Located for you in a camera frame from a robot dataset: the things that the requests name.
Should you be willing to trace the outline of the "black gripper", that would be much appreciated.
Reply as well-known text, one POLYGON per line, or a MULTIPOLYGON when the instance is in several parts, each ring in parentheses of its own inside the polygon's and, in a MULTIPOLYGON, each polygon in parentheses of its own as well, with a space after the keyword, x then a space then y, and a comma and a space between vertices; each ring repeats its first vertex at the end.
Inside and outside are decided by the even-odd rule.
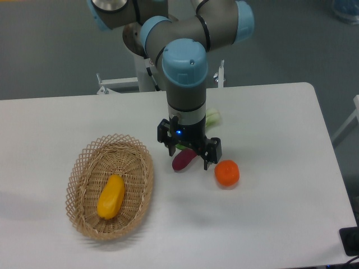
POLYGON ((204 170, 207 170, 210 164, 217 164, 222 157, 222 144, 218 137, 206 137, 205 123, 206 116, 191 125, 180 124, 177 116, 162 119, 157 126, 157 141, 165 145, 169 156, 174 155, 177 144, 194 150, 202 157, 204 170))

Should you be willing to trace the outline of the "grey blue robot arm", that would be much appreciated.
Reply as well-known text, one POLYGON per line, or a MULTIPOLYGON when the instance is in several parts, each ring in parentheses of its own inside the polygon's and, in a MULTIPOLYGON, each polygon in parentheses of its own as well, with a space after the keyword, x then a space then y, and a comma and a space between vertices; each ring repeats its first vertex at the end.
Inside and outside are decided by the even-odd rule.
POLYGON ((173 155, 177 145, 192 149, 205 165, 218 163, 221 141, 207 138, 207 53, 249 38, 254 13, 245 1, 193 1, 192 18, 173 21, 167 1, 88 1, 99 28, 140 26, 144 54, 154 63, 156 82, 165 91, 168 118, 157 127, 157 139, 173 155))

